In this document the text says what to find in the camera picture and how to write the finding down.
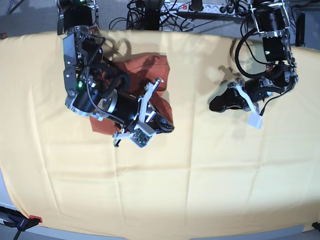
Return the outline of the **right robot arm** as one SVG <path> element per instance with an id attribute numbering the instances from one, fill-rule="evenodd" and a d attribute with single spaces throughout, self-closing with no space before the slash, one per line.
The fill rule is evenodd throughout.
<path id="1" fill-rule="evenodd" d="M 147 82 L 144 94 L 129 94 L 132 79 L 103 55 L 98 5 L 94 0 L 57 0 L 57 34 L 63 39 L 65 105 L 74 113 L 108 120 L 124 133 L 171 133 L 174 125 L 151 99 L 163 79 Z"/>

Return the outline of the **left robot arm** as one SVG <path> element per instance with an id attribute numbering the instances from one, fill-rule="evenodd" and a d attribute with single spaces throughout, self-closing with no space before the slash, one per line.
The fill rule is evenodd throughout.
<path id="1" fill-rule="evenodd" d="M 275 99 L 273 93 L 278 97 L 285 95 L 293 90 L 299 80 L 290 44 L 290 21 L 282 0 L 250 0 L 245 17 L 252 19 L 254 27 L 241 35 L 234 61 L 239 72 L 248 80 L 229 83 L 223 94 L 211 100 L 209 109 L 216 113 L 226 110 L 251 111 L 263 116 L 266 109 L 260 109 L 259 102 L 268 104 Z M 265 71 L 260 73 L 248 73 L 240 64 L 240 50 L 253 35 L 259 35 L 262 39 Z"/>

